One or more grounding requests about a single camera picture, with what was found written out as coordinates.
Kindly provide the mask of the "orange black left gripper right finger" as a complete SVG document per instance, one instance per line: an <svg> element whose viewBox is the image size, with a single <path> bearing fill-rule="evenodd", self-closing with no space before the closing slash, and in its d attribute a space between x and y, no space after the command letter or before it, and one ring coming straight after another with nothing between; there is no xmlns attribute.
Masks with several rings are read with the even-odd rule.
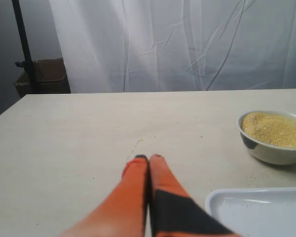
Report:
<svg viewBox="0 0 296 237"><path fill-rule="evenodd" d="M185 191L165 158L149 160L151 180L150 217L154 237L237 237L208 215Z"/></svg>

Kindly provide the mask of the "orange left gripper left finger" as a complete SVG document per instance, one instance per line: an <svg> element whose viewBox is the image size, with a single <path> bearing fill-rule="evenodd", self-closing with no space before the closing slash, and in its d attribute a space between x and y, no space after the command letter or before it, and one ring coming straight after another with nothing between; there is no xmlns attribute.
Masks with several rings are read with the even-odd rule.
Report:
<svg viewBox="0 0 296 237"><path fill-rule="evenodd" d="M61 237L143 237L147 215L148 159L129 161L121 181L89 215Z"/></svg>

